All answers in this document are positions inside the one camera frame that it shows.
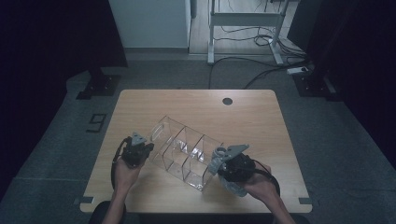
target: white cabinet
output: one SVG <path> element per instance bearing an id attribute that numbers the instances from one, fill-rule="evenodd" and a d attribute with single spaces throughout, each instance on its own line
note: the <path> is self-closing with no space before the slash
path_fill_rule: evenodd
<path id="1" fill-rule="evenodd" d="M 190 0 L 109 0 L 124 48 L 189 47 Z"/>

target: transparent acrylic box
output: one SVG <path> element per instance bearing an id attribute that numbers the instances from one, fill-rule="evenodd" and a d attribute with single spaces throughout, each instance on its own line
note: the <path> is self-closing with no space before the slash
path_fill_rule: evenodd
<path id="1" fill-rule="evenodd" d="M 222 143 L 165 116 L 149 134 L 154 149 L 148 159 L 169 174 L 203 190 L 212 178 L 207 165 Z"/>

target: gray carpet floor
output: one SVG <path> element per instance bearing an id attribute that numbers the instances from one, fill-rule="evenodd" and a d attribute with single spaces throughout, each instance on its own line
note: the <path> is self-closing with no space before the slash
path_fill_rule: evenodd
<path id="1" fill-rule="evenodd" d="M 68 80 L 61 108 L 0 204 L 0 223 L 88 222 L 91 214 L 82 213 L 78 202 L 120 91 L 208 88 L 210 66 L 205 60 L 152 58 L 134 57 L 129 68 L 104 68 L 105 74 L 121 75 L 114 96 L 76 100 L 90 77 L 82 73 Z M 266 69 L 248 61 L 222 61 L 213 69 L 211 89 L 242 89 Z M 299 214 L 300 219 L 318 224 L 396 223 L 396 172 L 344 103 L 300 97 L 286 71 L 271 73 L 250 88 L 276 93 L 313 203 L 312 212 Z M 99 133 L 86 132 L 97 128 L 89 123 L 92 114 L 107 114 Z M 154 223 L 147 220 L 155 218 L 144 217 L 146 221 L 129 214 L 126 223 Z M 183 223 L 178 216 L 169 220 Z M 197 223 L 219 218 L 201 220 Z"/>

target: power strip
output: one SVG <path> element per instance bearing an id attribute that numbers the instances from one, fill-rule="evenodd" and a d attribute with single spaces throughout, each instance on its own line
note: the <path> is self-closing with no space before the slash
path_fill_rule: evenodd
<path id="1" fill-rule="evenodd" d="M 297 75 L 297 74 L 301 74 L 301 73 L 306 73 L 308 71 L 309 70 L 306 67 L 297 67 L 297 68 L 288 69 L 287 73 L 288 73 L 288 75 Z"/>

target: human arm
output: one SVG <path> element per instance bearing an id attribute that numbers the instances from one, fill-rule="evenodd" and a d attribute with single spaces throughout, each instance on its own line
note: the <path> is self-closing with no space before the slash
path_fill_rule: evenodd
<path id="1" fill-rule="evenodd" d="M 126 196 L 131 186 L 136 182 L 143 165 L 144 162 L 141 162 L 138 167 L 131 169 L 123 159 L 117 160 L 114 192 L 103 224 L 120 223 Z"/>
<path id="2" fill-rule="evenodd" d="M 256 162 L 256 169 L 271 173 L 267 165 Z M 238 183 L 247 193 L 262 201 L 274 215 L 277 224 L 295 224 L 280 196 L 276 193 L 275 185 L 264 175 L 254 174 L 248 181 Z"/>

